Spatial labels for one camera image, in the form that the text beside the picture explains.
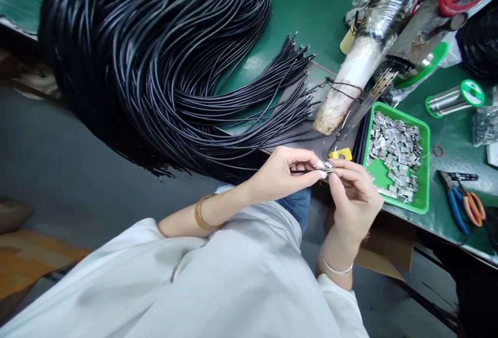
cable bundle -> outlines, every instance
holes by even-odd
[[[498,79],[498,0],[471,17],[456,33],[462,68],[475,78]]]
[[[256,150],[297,141],[277,137],[312,104],[314,55],[289,36],[254,81],[223,93],[270,13],[271,0],[43,0],[38,38],[70,107],[117,153],[156,175],[171,166],[238,183],[263,163]],[[245,129],[219,129],[234,124]]]

hand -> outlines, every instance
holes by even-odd
[[[336,204],[335,232],[345,244],[359,247],[384,199],[363,166],[343,159],[329,159],[329,163],[336,168],[328,177]]]
[[[291,170],[316,169],[291,174]],[[248,188],[251,204],[277,200],[327,178],[325,166],[314,152],[279,146],[266,163],[243,185]]]

gray floor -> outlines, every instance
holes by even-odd
[[[115,154],[70,112],[6,87],[0,87],[0,137],[0,195],[34,207],[27,227],[89,250],[142,218],[160,219],[194,203],[217,185],[186,173],[160,181]],[[313,269],[328,199],[312,197],[301,245]],[[444,271],[415,253],[412,271],[403,274],[431,301],[455,309],[455,284]],[[40,281],[24,304],[50,286]],[[354,289],[371,337],[454,336],[385,276],[356,267]]]

solder spool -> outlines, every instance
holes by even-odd
[[[458,86],[438,95],[427,97],[425,108],[435,118],[442,118],[450,113],[484,104],[485,95],[474,81],[466,79]]]

pile of metal connectors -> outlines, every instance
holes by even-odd
[[[388,177],[393,181],[388,190],[377,187],[377,191],[412,203],[413,195],[418,191],[414,171],[420,166],[423,151],[419,145],[419,128],[405,125],[401,120],[392,120],[378,111],[373,118],[367,165],[372,159],[382,160],[389,169]]]

